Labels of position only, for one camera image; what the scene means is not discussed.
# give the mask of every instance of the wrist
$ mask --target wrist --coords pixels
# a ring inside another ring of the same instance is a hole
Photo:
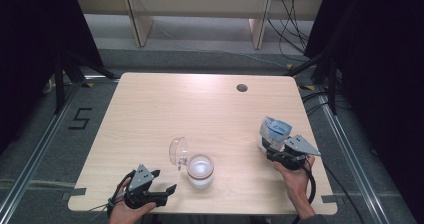
[[[289,198],[301,220],[315,216],[315,211],[305,194],[289,194]]]

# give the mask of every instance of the clear glass mug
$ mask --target clear glass mug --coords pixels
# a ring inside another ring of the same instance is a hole
[[[199,190],[212,184],[214,165],[212,159],[205,154],[195,154],[188,158],[188,144],[184,137],[172,140],[169,146],[169,160],[181,170],[186,166],[190,183]]]

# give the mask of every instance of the black backdrop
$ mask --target black backdrop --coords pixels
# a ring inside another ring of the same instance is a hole
[[[2,153],[41,97],[58,53],[103,64],[77,0],[0,0],[0,17]]]
[[[307,56],[323,50],[347,1],[324,0]],[[416,221],[424,223],[424,0],[363,2],[358,22],[347,30],[353,35],[341,39],[349,43],[336,53],[337,67],[373,147]]]

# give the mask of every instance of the wooden table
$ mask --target wooden table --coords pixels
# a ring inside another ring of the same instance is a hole
[[[240,84],[247,91],[238,91]],[[295,213],[281,175],[257,147],[265,116],[292,125],[292,135],[301,134],[316,147],[291,77],[126,73],[76,184],[86,193],[71,197],[69,208],[86,211],[105,204],[122,178],[144,164],[161,170],[150,191],[178,185],[155,213]],[[169,161],[169,145],[181,136],[188,140],[189,156],[203,153],[214,161],[214,181],[206,190],[192,187],[186,168],[178,171]],[[314,176],[313,208],[334,214],[336,203],[321,198],[333,193],[319,157]]]

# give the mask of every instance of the hand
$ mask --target hand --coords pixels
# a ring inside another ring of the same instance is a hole
[[[315,162],[315,157],[313,155],[308,155],[307,158],[308,161],[305,163],[304,167],[307,170],[311,170]],[[300,219],[304,220],[314,216],[315,211],[312,209],[306,196],[309,178],[306,175],[305,170],[301,168],[299,170],[291,171],[279,162],[274,162],[273,165],[274,169],[280,172],[281,176],[283,176],[284,183],[287,187],[287,196],[293,203]]]
[[[122,187],[119,189],[118,193],[124,192],[125,187],[128,186],[130,181],[131,178],[127,178],[127,180],[125,180],[125,182],[122,184]],[[149,213],[156,207],[156,203],[151,202],[138,209],[131,209],[125,204],[124,197],[117,198],[115,203],[115,207],[110,214],[110,224],[134,224],[144,214]]]

